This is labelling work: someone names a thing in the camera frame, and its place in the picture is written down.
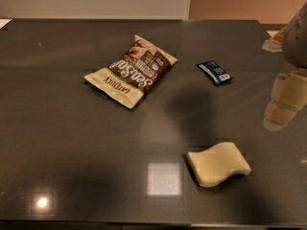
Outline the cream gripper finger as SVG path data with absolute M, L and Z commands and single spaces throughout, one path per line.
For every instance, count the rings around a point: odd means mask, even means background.
M 262 49 L 271 53 L 281 52 L 285 33 L 286 27 L 283 27 L 279 31 L 269 31 L 271 37 L 264 42 Z
M 267 105 L 263 127 L 278 131 L 285 127 L 307 104 L 307 69 L 297 68 L 289 74 L 278 74 Z

